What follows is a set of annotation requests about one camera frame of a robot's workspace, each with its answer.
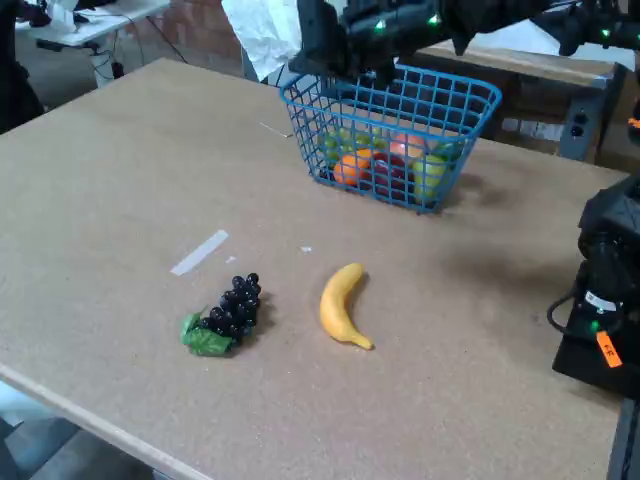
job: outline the yellow banana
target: yellow banana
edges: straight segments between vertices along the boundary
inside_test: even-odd
[[[363,272],[361,264],[351,263],[333,274],[320,299],[320,321],[327,333],[336,340],[371,350],[373,343],[355,329],[345,308],[346,297]]]

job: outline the grape leaf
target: grape leaf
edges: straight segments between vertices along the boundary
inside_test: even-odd
[[[207,307],[205,306],[199,312],[187,315],[186,317],[184,317],[184,320],[182,320],[182,330],[180,331],[180,341],[182,342],[183,345],[187,345],[187,343],[185,342],[187,333],[189,333],[196,326],[196,324],[200,320],[200,317],[202,316],[202,314],[206,309]]]
[[[196,327],[187,332],[183,343],[189,346],[194,355],[215,357],[223,355],[229,349],[231,338]]]

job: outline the basket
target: basket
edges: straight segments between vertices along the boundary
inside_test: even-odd
[[[500,90],[480,80],[396,65],[376,89],[300,75],[280,91],[309,174],[318,182],[417,212],[438,209]]]

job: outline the orange label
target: orange label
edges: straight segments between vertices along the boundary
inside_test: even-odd
[[[622,360],[620,360],[618,352],[616,352],[613,343],[611,343],[611,339],[609,338],[607,332],[596,333],[596,340],[598,341],[600,350],[602,350],[602,354],[607,360],[610,368],[616,368],[622,365]]]

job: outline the grapes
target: grapes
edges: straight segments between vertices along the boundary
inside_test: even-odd
[[[211,312],[209,312],[209,316],[215,322],[222,320],[222,315],[224,315],[224,310],[222,310],[220,307],[213,307],[211,309]]]
[[[242,288],[244,288],[244,284],[245,284],[244,278],[236,275],[231,280],[231,284],[233,285],[233,289],[234,290],[242,290]]]
[[[201,318],[198,321],[198,326],[206,330],[212,330],[214,326],[214,321],[210,317]]]
[[[260,287],[260,285],[258,285],[257,283],[251,283],[249,285],[249,289],[255,292],[256,296],[260,295],[260,292],[262,291],[262,287]]]
[[[209,317],[200,319],[199,326],[230,337],[231,346],[240,345],[257,324],[262,291],[258,281],[257,273],[250,273],[246,280],[238,275],[233,277],[233,290],[222,294],[219,306],[211,309]]]

